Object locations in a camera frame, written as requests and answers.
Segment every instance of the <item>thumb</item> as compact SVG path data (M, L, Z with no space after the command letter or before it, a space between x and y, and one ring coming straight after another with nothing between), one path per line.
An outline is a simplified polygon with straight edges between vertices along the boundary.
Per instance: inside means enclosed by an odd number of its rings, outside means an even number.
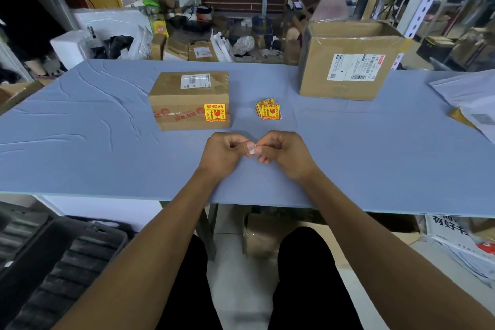
M247 142L242 142L239 145L237 145L234 150L239 156L247 155L248 157L251 157L250 151L255 148L256 144L251 141Z
M254 155L257 157L263 156L273 161L277 160L278 150L272 148L271 146L256 146L254 149Z

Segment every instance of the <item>hand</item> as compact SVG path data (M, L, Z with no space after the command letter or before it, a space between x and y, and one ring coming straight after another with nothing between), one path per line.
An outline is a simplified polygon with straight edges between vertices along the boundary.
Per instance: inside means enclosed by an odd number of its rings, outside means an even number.
M295 132L268 132L256 143L254 155L264 164L277 162L288 178L298 182L318 170L306 144Z
M219 183L229 176L245 155L251 158L250 150L255 144L238 133L215 132L207 141L198 170L206 172Z

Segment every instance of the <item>qr code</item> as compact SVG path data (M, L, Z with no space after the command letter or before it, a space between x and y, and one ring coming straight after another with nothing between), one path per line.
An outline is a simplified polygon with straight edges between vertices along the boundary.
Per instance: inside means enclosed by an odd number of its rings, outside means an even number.
M495 121L488 114L471 114L477 122L486 126L495 126Z

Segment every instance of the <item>blue table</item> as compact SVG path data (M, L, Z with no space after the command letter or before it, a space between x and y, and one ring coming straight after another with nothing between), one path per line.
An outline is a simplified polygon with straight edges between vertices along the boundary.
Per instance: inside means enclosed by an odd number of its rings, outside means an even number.
M454 72L392 71L372 102L305 98L296 67L91 60L0 117L0 191L171 200L212 130L161 132L147 93L163 71L227 70L232 131L257 141L293 130L315 161L370 212L495 216L495 146L446 116L428 82ZM282 119L262 120L275 98ZM242 158L214 203L311 206L276 164Z

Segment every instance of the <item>tile floor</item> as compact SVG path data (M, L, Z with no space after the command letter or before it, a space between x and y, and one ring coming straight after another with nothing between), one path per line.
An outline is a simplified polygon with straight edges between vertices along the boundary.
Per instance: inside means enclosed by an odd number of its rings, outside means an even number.
M248 259L242 252L243 217L249 207L220 205L214 239L217 255L208 263L208 280L215 308L225 330L267 329L272 311L271 296L278 281L274 262ZM495 291L424 241L413 248L428 258L462 289L495 314ZM386 330L364 288L351 270L339 270L365 330Z

